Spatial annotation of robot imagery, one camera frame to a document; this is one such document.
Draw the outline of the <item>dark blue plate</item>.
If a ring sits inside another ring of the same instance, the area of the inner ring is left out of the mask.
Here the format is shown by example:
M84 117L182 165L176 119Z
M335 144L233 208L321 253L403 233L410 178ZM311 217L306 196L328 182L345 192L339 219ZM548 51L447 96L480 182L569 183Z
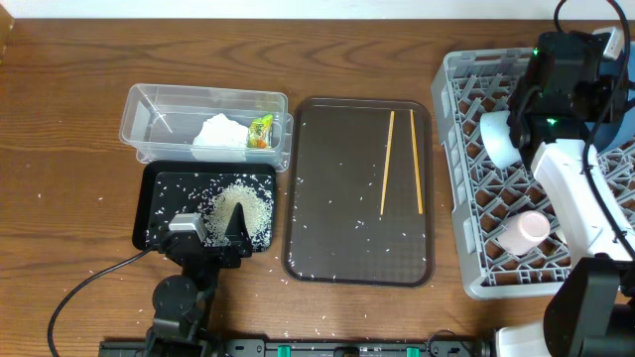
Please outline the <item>dark blue plate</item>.
M614 150L634 137L634 43L630 45L630 57L625 74L625 94L617 94L617 103L609 111L608 118L616 119L618 109L623 109L619 123L604 122L594 138L594 146L599 154Z

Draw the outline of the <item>white cup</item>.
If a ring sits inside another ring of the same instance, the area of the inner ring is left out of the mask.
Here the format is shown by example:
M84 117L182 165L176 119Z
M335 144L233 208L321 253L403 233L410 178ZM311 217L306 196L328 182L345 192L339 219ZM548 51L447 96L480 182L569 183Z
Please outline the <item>white cup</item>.
M484 149L498 169L505 169L521 161L520 152L510 139L510 127L507 124L509 111L484 113L480 117L480 134Z

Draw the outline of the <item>white tissue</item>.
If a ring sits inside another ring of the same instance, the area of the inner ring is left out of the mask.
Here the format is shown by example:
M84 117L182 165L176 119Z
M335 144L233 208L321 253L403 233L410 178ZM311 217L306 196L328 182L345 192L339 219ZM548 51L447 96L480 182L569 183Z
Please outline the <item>white tissue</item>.
M217 114L203 122L192 143L197 146L244 148L247 146L248 128Z

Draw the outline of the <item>yellow green snack wrapper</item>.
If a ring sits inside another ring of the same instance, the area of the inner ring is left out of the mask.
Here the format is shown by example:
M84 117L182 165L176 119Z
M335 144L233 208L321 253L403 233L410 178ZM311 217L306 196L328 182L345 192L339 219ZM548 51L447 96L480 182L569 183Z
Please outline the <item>yellow green snack wrapper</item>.
M254 119L248 129L247 147L269 149L273 122L273 114L266 114L261 118Z

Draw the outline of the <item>pink cup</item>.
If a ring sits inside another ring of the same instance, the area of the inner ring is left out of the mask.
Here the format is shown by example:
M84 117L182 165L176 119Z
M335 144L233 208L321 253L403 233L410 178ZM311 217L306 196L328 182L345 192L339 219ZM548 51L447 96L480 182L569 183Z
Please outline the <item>pink cup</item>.
M550 232L548 218L539 211L528 210L503 221L497 240L507 253L521 256L540 245Z

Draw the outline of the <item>wooden chopstick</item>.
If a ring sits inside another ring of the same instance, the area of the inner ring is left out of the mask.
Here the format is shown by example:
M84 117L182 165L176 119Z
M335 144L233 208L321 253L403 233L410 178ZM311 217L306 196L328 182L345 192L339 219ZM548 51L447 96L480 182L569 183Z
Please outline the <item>wooden chopstick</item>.
M420 166L419 166L419 154L418 154L418 143L417 143L417 134L416 134L416 123L415 123L415 115L414 114L415 114L414 110L411 109L410 110L411 141L412 141L413 165L414 165L415 185L416 185L416 195L417 195L417 208L418 208L418 214L423 215L424 206L423 206L423 195L422 195Z
M394 121L395 121L395 112L391 111L390 119L389 119L389 128L388 128L387 144L386 144L386 154L385 154L385 162L384 162L384 172L383 172L383 180L382 180L382 191L381 191L380 215L382 215L382 216L384 214L385 204L386 204L386 193L387 193L389 170L390 170L390 159L391 159L391 151L392 151Z

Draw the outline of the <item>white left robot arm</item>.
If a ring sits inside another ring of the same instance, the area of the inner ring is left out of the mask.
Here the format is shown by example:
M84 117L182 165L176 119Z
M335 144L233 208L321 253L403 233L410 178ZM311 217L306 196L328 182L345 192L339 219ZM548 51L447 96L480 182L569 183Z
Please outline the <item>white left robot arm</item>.
M207 247L206 237L201 215L183 213L174 217L154 245L182 272L155 287L155 314L143 348L145 356L216 356L223 352L221 340L206 327L220 271L239 268L241 260L253 253L242 205L233 206L224 232L227 245Z

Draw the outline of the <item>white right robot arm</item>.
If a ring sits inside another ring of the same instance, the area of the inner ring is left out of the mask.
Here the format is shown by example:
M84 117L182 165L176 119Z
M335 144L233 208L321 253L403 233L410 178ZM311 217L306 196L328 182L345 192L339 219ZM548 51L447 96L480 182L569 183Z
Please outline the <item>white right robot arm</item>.
M571 255L571 272L541 321L504 327L497 356L630 356L634 306L634 231L597 156L634 131L628 33L547 32L504 111L480 130L494 165L522 163L545 191Z

